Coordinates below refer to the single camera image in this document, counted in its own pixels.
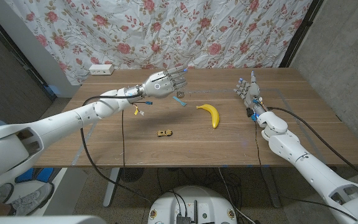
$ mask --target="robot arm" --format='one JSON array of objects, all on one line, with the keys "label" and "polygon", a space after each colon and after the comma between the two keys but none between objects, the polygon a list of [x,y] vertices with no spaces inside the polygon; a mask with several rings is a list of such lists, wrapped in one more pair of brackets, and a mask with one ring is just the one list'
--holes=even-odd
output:
[{"label": "robot arm", "polygon": [[[299,138],[288,130],[287,123],[264,106],[254,72],[252,72],[251,81],[255,84],[250,85],[240,79],[240,85],[234,91],[244,100],[249,117],[264,128],[262,136],[268,141],[269,148],[295,166],[327,205],[358,219],[358,184],[343,179],[310,154],[300,144]],[[339,211],[333,209],[330,211],[339,223],[356,222]]]},{"label": "robot arm", "polygon": [[30,169],[51,144],[114,115],[146,96],[164,98],[186,85],[185,66],[152,74],[143,84],[110,90],[97,102],[27,124],[0,126],[0,184]]}]

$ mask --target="white power strip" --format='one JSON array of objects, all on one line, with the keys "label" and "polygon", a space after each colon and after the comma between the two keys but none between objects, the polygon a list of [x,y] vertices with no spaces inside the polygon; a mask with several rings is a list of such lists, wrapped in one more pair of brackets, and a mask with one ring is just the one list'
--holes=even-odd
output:
[{"label": "white power strip", "polygon": [[92,75],[111,75],[114,67],[112,65],[92,65],[89,71]]}]

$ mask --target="floral curtain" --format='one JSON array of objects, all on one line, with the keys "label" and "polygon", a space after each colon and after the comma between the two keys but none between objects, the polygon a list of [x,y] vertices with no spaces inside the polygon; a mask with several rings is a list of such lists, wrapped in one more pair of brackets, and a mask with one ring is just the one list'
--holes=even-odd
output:
[{"label": "floral curtain", "polygon": [[5,0],[72,85],[115,69],[277,67],[311,0]]}]

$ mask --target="tabletop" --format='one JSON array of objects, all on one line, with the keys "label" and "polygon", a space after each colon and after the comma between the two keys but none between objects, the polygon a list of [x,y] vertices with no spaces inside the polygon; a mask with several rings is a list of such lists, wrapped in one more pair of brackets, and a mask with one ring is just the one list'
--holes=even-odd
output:
[{"label": "tabletop", "polygon": [[[292,68],[255,68],[260,94],[266,106],[290,110],[308,122],[333,148],[358,166],[358,139],[320,98],[298,71]],[[144,82],[159,70],[116,70],[108,76],[91,76],[64,111],[105,91]],[[144,116],[130,107],[122,114],[99,120],[84,128],[91,157],[100,167],[221,167],[291,166],[275,155],[247,117],[243,101],[233,92],[240,77],[250,80],[252,69],[189,69],[182,106],[171,94],[164,99],[147,97],[152,105],[138,103]],[[219,125],[213,129],[211,115],[196,106],[213,105]],[[304,124],[282,111],[273,111],[288,123],[310,153],[327,165],[343,165]],[[124,147],[122,123],[124,125]],[[158,130],[170,129],[172,136],[157,137]],[[80,131],[50,146],[37,167],[90,166],[82,147]]]}]

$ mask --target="banana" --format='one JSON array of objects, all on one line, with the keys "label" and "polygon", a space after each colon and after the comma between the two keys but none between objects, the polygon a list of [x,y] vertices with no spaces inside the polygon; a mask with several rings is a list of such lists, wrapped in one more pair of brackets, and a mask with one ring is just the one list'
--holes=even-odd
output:
[{"label": "banana", "polygon": [[216,108],[212,105],[196,106],[197,109],[204,109],[211,113],[212,116],[212,127],[216,128],[219,124],[219,113]]}]

